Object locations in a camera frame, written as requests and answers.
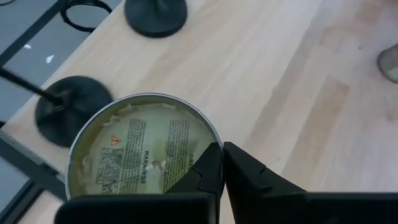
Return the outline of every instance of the black lamp base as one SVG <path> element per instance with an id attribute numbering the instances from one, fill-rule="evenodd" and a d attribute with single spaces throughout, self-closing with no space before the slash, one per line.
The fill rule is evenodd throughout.
<path id="1" fill-rule="evenodd" d="M 137 33 L 152 38 L 170 36 L 187 21 L 185 0 L 126 0 L 124 16 Z"/>
<path id="2" fill-rule="evenodd" d="M 67 77 L 52 84 L 46 92 L 63 98 L 62 105 L 40 98 L 35 111 L 39 132 L 50 142 L 70 147 L 80 129 L 113 99 L 109 91 L 88 77 Z"/>

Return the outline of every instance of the black metal rod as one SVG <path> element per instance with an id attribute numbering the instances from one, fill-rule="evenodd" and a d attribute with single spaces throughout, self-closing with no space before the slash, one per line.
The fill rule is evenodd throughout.
<path id="1" fill-rule="evenodd" d="M 46 91 L 42 90 L 41 88 L 31 84 L 30 82 L 24 80 L 21 77 L 18 77 L 17 75 L 12 74 L 8 70 L 4 68 L 0 68 L 0 77 L 5 78 L 6 80 L 12 82 L 13 84 L 20 86 L 26 90 L 29 90 L 35 94 L 40 95 L 42 98 L 46 99 L 47 101 L 51 102 L 54 105 L 62 105 L 63 104 L 63 99 L 58 96 L 51 95 L 50 93 L 47 93 Z"/>

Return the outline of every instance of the light wood surface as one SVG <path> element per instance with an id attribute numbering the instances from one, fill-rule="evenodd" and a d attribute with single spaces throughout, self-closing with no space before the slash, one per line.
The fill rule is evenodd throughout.
<path id="1" fill-rule="evenodd" d="M 43 192 L 18 224 L 53 224 L 62 202 L 51 193 Z"/>
<path id="2" fill-rule="evenodd" d="M 134 33 L 119 6 L 46 83 L 89 75 L 115 98 L 191 102 L 232 141 L 311 191 L 398 192 L 398 85 L 376 68 L 398 42 L 395 0 L 188 0 L 166 39 Z M 4 131 L 61 172 L 30 100 Z M 233 218 L 224 192 L 221 220 Z"/>

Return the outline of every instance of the gray floor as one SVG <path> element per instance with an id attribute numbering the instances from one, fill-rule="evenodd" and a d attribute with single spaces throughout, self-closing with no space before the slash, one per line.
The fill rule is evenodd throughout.
<path id="1" fill-rule="evenodd" d="M 0 53 L 35 22 L 55 0 L 16 0 L 0 6 Z M 105 0 L 115 8 L 121 0 Z M 88 6 L 68 11 L 73 22 L 96 26 L 108 13 Z M 15 57 L 6 68 L 38 84 L 48 77 L 69 57 L 89 34 L 77 31 L 63 23 L 60 15 L 49 22 Z M 0 119 L 7 121 L 32 95 L 4 80 L 0 80 Z M 26 182 L 27 177 L 0 158 L 0 211 Z"/>

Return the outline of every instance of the white speck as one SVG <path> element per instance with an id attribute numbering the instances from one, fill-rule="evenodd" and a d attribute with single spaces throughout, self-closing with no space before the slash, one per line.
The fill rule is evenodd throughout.
<path id="1" fill-rule="evenodd" d="M 45 61 L 46 61 L 47 63 L 51 63 L 51 61 L 52 61 L 53 58 L 54 58 L 54 55 L 48 56 L 48 57 L 45 59 Z"/>

